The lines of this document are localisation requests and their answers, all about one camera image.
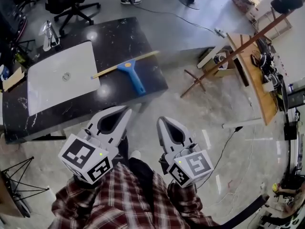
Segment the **red plaid shirt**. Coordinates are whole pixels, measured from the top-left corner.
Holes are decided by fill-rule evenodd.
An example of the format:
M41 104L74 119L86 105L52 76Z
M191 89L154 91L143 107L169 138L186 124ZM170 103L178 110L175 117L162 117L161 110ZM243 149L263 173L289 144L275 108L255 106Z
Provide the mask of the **red plaid shirt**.
M190 228L191 224L216 226L211 217L200 212L202 203L195 186L181 188L166 184L153 175L152 213L137 177L125 165L117 166L95 189L80 188L70 179L56 194L52 212L56 216L50 229L100 228Z

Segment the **floor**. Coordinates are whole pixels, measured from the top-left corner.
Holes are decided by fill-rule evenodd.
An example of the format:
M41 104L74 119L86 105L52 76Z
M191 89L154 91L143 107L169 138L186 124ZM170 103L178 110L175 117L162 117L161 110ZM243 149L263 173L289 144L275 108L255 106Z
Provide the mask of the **floor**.
M142 160L162 174L158 160L163 150L157 137L156 120L164 115L187 126L196 142L202 149L207 150L211 161L216 164L226 141L234 131L222 129L222 124L258 116L256 103L253 101L250 105L253 100L251 92L241 86L236 76L227 76L214 82L204 80L206 93L203 93L200 87L195 87L186 97L180 98L181 92L192 83L192 78L186 75L183 69L188 69L196 75L200 74L195 59L200 50L191 49L213 46L219 38L172 15L123 7L119 0L88 0L90 1L100 1L102 4L101 12L93 18L95 23L137 16L154 50L176 52L171 54L172 57L163 57L160 60L169 86L168 91L155 99L142 114L137 113L138 106L132 106L133 118L127 131L129 151L140 150ZM178 0L143 0L141 6L174 11L194 23L211 29L220 27L226 31L240 33L252 31L251 25L231 0L200 0L200 3L202 8L198 11L186 9ZM50 17L45 12L43 4L38 3L28 13L29 25L24 38L35 38L36 44L42 45L43 38L37 34L42 22ZM76 134L85 125L86 123L81 123L69 127L65 132L67 135ZM232 136L216 170L198 189L204 214L211 215L216 222L223 224L260 195L262 182L270 189L274 182L281 180L287 163L283 126L284 116L278 113L269 126L246 126ZM7 228L41 229L47 228L52 222L51 203L54 200L54 193L71 177L71 173L57 158L63 144L63 141L28 142L22 144L18 151L0 156L1 169L35 156L26 173L25 181L35 186L51 188L50 191L27 200L32 210L30 219L4 217L10 225ZM164 176L164 180L168 183L171 178L167 175ZM254 215L237 228L255 228L259 218L260 216Z

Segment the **black marble table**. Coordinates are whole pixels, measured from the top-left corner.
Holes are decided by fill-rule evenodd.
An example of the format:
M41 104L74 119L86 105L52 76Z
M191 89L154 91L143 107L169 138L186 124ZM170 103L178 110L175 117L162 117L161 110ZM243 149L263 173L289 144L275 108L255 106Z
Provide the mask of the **black marble table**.
M109 21L71 32L61 39L62 50L90 40L97 72L139 55L151 52L149 43L136 18ZM53 54L41 51L39 60ZM147 104L160 96L167 84L155 56L136 62L135 70L146 95L139 96L129 76L118 70L100 77L98 90L81 95L29 116L27 81L3 93L3 123L7 143L22 143L44 139L45 135L89 120L95 113L115 105Z

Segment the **sneaker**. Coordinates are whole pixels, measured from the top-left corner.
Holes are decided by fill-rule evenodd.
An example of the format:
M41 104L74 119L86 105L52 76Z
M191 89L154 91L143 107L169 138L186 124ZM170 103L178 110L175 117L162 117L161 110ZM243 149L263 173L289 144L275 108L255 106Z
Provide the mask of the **sneaker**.
M134 150L131 154L130 154L130 156L129 156L129 158L136 158L136 159L141 159L141 153L140 153L140 151L139 150Z
M127 4L127 5L131 5L131 4L134 4L134 5L137 5L141 3L141 0L121 0L121 4Z

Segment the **chair base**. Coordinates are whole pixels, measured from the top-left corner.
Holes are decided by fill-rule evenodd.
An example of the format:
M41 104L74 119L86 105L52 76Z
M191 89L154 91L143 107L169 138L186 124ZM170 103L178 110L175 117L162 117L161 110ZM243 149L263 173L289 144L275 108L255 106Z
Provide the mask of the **chair base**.
M87 20L89 22L90 25L93 25L94 22L93 20L91 20L88 16L86 16L85 14L83 14L81 12L81 10L84 10L86 8L90 8L96 6L98 9L101 7L100 3L96 2L96 3L91 3L91 4L86 4L86 5L78 5L78 4L74 4L69 10L64 11L63 13L56 15L54 17L54 21L58 21L58 19L62 16L67 15L65 21L63 22L63 24L61 25L61 28L59 29L59 34L61 36L64 35L64 30L63 28L67 25L67 23L69 22L69 20L72 18L73 15L78 15L81 16L82 18L84 18L85 20Z

